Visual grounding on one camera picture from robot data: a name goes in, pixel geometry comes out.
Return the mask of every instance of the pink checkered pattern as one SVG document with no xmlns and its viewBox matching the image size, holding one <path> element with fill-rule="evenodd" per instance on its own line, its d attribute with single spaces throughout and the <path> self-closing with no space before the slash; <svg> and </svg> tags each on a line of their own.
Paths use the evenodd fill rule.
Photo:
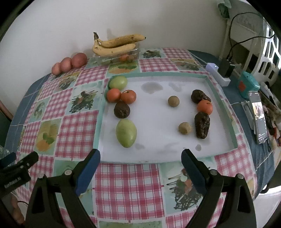
<svg viewBox="0 0 281 228">
<path fill-rule="evenodd" d="M 36 102 L 34 102 L 32 104 L 32 106 L 31 106 L 31 108 L 30 108 L 30 110 L 29 110 L 29 112 L 27 114 L 27 117 L 26 117 L 25 122 L 24 122 L 25 125 L 28 124 L 28 121 L 29 121 L 29 119 L 30 119 L 30 117 L 31 117 L 31 115 L 33 113 L 34 108 L 35 108 L 35 105 L 36 105 Z"/>
<path fill-rule="evenodd" d="M 93 148 L 99 111 L 65 116 L 55 149 L 56 157 L 85 158 Z"/>
<path fill-rule="evenodd" d="M 24 202 L 27 202 L 27 203 L 29 202 L 31 193 L 28 189 L 26 189 L 24 187 L 24 185 L 18 187 L 16 189 L 16 193 L 17 193 L 17 196 L 19 197 L 20 200 L 22 200 Z"/>
<path fill-rule="evenodd" d="M 21 143 L 21 152 L 27 154 L 33 152 L 39 127 L 40 127 L 40 122 L 33 122 L 26 126 Z"/>
<path fill-rule="evenodd" d="M 221 175 L 231 177 L 241 173 L 248 181 L 253 177 L 249 152 L 242 135 L 238 135 L 236 139 L 238 143 L 237 149 L 215 156 L 217 170 Z"/>
<path fill-rule="evenodd" d="M 21 151 L 18 149 L 18 150 L 17 150 L 17 153 L 16 153 L 16 160 L 15 160 L 15 164 L 17 164 L 17 163 L 18 163 L 20 154 L 21 154 Z"/>
<path fill-rule="evenodd" d="M 69 217 L 69 214 L 66 209 L 60 207 L 60 213 L 62 215 L 62 219 L 64 220 L 64 224 L 67 228 L 74 228 L 73 223 Z"/>
<path fill-rule="evenodd" d="M 109 81 L 109 78 L 106 78 L 105 81 L 104 81 L 104 84 L 103 84 L 103 89 L 105 90 L 106 87 L 107 87 L 107 83 Z"/>
<path fill-rule="evenodd" d="M 179 215 L 166 217 L 167 228 L 183 228 L 186 227 L 196 210 L 183 212 Z"/>
<path fill-rule="evenodd" d="M 149 219 L 164 216 L 157 164 L 105 164 L 96 171 L 99 218 Z"/>
<path fill-rule="evenodd" d="M 80 73 L 75 86 L 104 79 L 107 69 L 108 66 L 98 66 L 98 67 L 83 70 Z"/>
<path fill-rule="evenodd" d="M 70 88 L 53 94 L 46 107 L 42 120 L 63 116 L 68 102 L 70 101 L 72 90 L 73 88 Z"/>
<path fill-rule="evenodd" d="M 92 220 L 92 222 L 96 225 L 96 227 L 98 226 L 98 220 L 96 217 L 94 216 L 90 216 L 90 219 Z"/>
<path fill-rule="evenodd" d="M 232 115 L 233 119 L 234 119 L 235 122 L 237 123 L 238 128 L 239 128 L 239 132 L 240 132 L 240 133 L 244 133 L 243 128 L 242 128 L 242 126 L 241 126 L 241 124 L 240 124 L 240 121 L 239 121 L 239 119 L 237 118 L 237 116 L 236 116 L 236 114 L 235 114 L 235 112 L 234 112 L 232 106 L 230 105 L 228 99 L 225 98 L 223 101 L 227 104 L 230 114 Z"/>
<path fill-rule="evenodd" d="M 168 58 L 175 58 L 175 59 L 194 59 L 189 51 L 185 49 L 179 48 L 163 48 L 164 53 Z"/>
<path fill-rule="evenodd" d="M 180 70 L 180 72 L 183 72 L 183 73 L 191 73 L 191 74 L 208 75 L 208 72 L 207 72 L 207 71 L 201 71 L 201 70 Z"/>
<path fill-rule="evenodd" d="M 219 216 L 221 214 L 221 211 L 223 210 L 223 204 L 224 204 L 224 201 L 225 201 L 225 196 L 226 196 L 226 193 L 221 193 L 221 197 L 219 198 L 219 201 L 217 203 L 217 207 L 214 211 L 214 214 L 209 222 L 209 225 L 208 225 L 208 228 L 213 228 L 216 226 L 218 220 L 219 220 Z"/>
<path fill-rule="evenodd" d="M 69 217 L 69 214 L 67 212 L 67 210 L 65 208 L 61 208 L 60 207 L 60 213 L 62 215 L 62 219 L 64 220 L 64 224 L 66 225 L 67 228 L 74 228 L 74 225 Z M 93 217 L 93 216 L 90 216 L 90 219 L 92 220 L 92 222 L 98 226 L 98 220 Z"/>
<path fill-rule="evenodd" d="M 211 81 L 211 83 L 216 86 L 217 85 L 217 81 L 213 78 L 213 76 L 211 74 L 207 74 L 208 79 Z"/>
<path fill-rule="evenodd" d="M 86 67 L 86 64 L 79 68 L 72 68 L 69 72 L 66 72 L 64 75 L 69 75 L 69 74 L 73 74 L 78 71 L 82 71 L 82 70 L 84 70 L 85 67 Z"/>
<path fill-rule="evenodd" d="M 47 177 L 53 175 L 54 157 L 39 155 L 38 162 L 36 162 L 30 169 L 29 175 L 31 180 L 29 182 L 29 191 L 32 192 L 37 176 L 39 173 L 45 174 Z"/>
<path fill-rule="evenodd" d="M 51 81 L 54 77 L 55 77 L 55 75 L 53 75 L 53 74 L 51 73 L 46 82 Z"/>
<path fill-rule="evenodd" d="M 256 192 L 257 192 L 257 187 L 258 187 L 258 178 L 257 178 L 257 173 L 255 172 L 254 173 L 254 193 L 253 193 L 253 196 L 256 195 Z"/>
<path fill-rule="evenodd" d="M 59 80 L 47 81 L 44 83 L 44 88 L 40 93 L 38 100 L 42 100 L 48 96 L 51 96 L 58 85 Z"/>
<path fill-rule="evenodd" d="M 139 63 L 142 72 L 178 71 L 169 59 L 140 59 Z"/>
<path fill-rule="evenodd" d="M 223 203 L 224 203 L 225 194 L 221 194 L 221 197 L 219 198 L 219 201 L 217 203 L 217 207 L 214 211 L 214 214 L 210 220 L 210 223 L 208 225 L 208 228 L 212 228 L 217 224 L 217 221 L 219 220 L 219 216 L 221 214 Z M 186 211 L 178 215 L 172 215 L 166 217 L 166 225 L 167 228 L 182 228 L 186 227 L 192 216 L 194 215 L 196 209 L 193 211 Z"/>
</svg>

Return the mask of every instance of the banana bunch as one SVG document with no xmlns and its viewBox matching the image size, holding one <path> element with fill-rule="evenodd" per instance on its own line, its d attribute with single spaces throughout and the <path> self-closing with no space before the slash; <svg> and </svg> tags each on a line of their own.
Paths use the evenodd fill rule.
<svg viewBox="0 0 281 228">
<path fill-rule="evenodd" d="M 135 42 L 145 40 L 145 36 L 140 34 L 126 35 L 112 40 L 102 41 L 94 32 L 93 52 L 99 56 L 113 56 L 127 53 L 135 49 Z"/>
</svg>

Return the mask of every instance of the cloth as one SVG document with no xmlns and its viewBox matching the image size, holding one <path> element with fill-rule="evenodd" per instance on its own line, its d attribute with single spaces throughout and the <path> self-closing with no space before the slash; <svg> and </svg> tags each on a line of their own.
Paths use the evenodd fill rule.
<svg viewBox="0 0 281 228">
<path fill-rule="evenodd" d="M 254 197 L 257 176 L 243 128 L 222 88 L 195 60 L 189 51 L 175 48 L 153 49 L 158 57 L 146 58 L 141 50 L 138 61 L 126 72 L 118 65 L 97 66 L 93 58 L 79 68 L 60 76 L 48 75 L 32 85 L 24 96 L 9 129 L 6 148 L 17 153 L 17 161 L 37 151 L 39 161 L 30 169 L 31 181 L 17 189 L 28 202 L 39 173 L 46 176 L 73 169 L 93 147 L 94 132 L 103 91 L 111 76 L 130 72 L 186 72 L 206 75 L 228 110 L 238 148 L 228 153 L 200 159 L 222 175 L 242 173 Z M 179 178 L 170 189 L 171 170 Z M 116 227 L 115 222 L 139 224 L 140 227 L 185 227 L 202 196 L 182 175 L 181 162 L 159 164 L 101 163 L 80 200 L 92 221 L 100 227 Z M 73 227 L 60 195 L 62 216 Z M 209 227 L 215 226 L 222 210 L 222 194 Z"/>
</svg>

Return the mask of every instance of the water stain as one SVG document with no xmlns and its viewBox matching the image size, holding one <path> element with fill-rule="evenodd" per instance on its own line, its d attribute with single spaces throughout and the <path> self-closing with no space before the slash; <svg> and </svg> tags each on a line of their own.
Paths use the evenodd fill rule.
<svg viewBox="0 0 281 228">
<path fill-rule="evenodd" d="M 181 91 L 182 91 L 182 86 L 181 86 L 181 85 L 177 86 L 177 85 L 175 85 L 174 83 L 170 82 L 170 83 L 169 83 L 169 86 L 170 86 L 174 91 L 176 91 L 176 92 L 181 92 Z"/>
<path fill-rule="evenodd" d="M 146 82 L 141 86 L 141 89 L 148 94 L 153 94 L 154 92 L 163 90 L 163 86 L 161 86 L 158 82 Z"/>
<path fill-rule="evenodd" d="M 135 147 L 137 150 L 145 149 L 145 146 L 139 143 L 135 143 Z"/>
<path fill-rule="evenodd" d="M 202 148 L 201 148 L 201 145 L 200 144 L 197 144 L 197 146 L 195 147 L 195 150 L 197 151 L 200 151 Z"/>
</svg>

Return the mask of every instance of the small round brown fruit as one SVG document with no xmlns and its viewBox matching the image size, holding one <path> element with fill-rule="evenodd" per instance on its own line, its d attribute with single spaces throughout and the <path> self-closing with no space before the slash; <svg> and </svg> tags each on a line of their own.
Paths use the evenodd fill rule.
<svg viewBox="0 0 281 228">
<path fill-rule="evenodd" d="M 72 57 L 71 63 L 74 68 L 82 67 L 87 63 L 87 56 L 81 52 L 77 53 Z"/>
<path fill-rule="evenodd" d="M 53 65 L 52 67 L 52 74 L 57 76 L 61 73 L 62 71 L 60 70 L 60 63 L 56 63 L 55 65 Z"/>
<path fill-rule="evenodd" d="M 171 107 L 177 107 L 180 104 L 180 100 L 179 100 L 179 98 L 177 96 L 171 96 L 168 99 L 168 104 Z"/>
<path fill-rule="evenodd" d="M 66 73 L 72 69 L 72 64 L 71 64 L 71 58 L 70 57 L 65 57 L 61 62 L 60 62 L 60 69 L 63 73 Z"/>
<path fill-rule="evenodd" d="M 127 118 L 130 115 L 130 107 L 123 101 L 117 102 L 114 107 L 114 115 L 119 119 Z"/>
<path fill-rule="evenodd" d="M 192 132 L 192 127 L 188 122 L 183 122 L 178 126 L 178 131 L 182 134 L 189 134 Z"/>
</svg>

